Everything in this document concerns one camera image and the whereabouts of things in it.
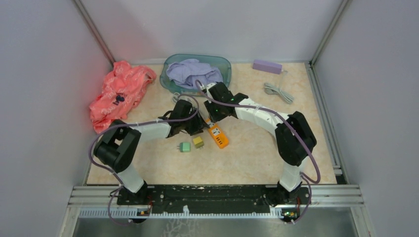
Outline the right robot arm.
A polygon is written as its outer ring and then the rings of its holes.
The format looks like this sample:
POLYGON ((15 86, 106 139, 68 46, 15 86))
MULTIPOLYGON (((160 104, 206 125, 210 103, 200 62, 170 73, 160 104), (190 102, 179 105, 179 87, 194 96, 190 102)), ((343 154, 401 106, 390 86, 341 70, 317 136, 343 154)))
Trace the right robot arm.
POLYGON ((268 131, 276 141, 279 156, 285 162, 279 180, 282 186, 278 197, 283 203, 292 203, 302 182, 303 164, 313 159, 312 151, 317 140, 304 115, 298 111, 284 114, 256 103, 242 93, 232 94, 222 82, 203 85, 196 81, 200 93, 207 98, 204 106, 211 122, 227 117, 251 122, 268 131))

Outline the orange power strip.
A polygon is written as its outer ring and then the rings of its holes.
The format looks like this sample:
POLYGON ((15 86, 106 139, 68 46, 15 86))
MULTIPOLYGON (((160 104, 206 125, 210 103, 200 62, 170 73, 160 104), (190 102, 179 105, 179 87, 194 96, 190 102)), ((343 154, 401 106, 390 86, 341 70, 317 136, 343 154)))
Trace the orange power strip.
POLYGON ((217 144, 220 149, 224 149, 229 145, 229 140, 225 133, 220 129, 217 123, 211 122, 208 118, 206 120, 207 125, 209 128, 207 129, 208 133, 210 134, 211 138, 217 144))

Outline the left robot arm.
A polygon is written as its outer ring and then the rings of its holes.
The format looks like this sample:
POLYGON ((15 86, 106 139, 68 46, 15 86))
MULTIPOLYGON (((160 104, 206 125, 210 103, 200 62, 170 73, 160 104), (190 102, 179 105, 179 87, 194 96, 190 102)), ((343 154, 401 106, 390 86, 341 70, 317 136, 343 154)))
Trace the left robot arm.
POLYGON ((99 166, 115 175, 129 191, 130 200, 143 204, 148 198, 147 183, 132 163, 138 144, 170 138, 180 132, 193 136, 208 127, 198 108, 186 100, 179 100, 171 111, 153 121, 130 124, 118 119, 113 121, 101 133, 99 141, 93 143, 90 157, 98 158, 99 166))

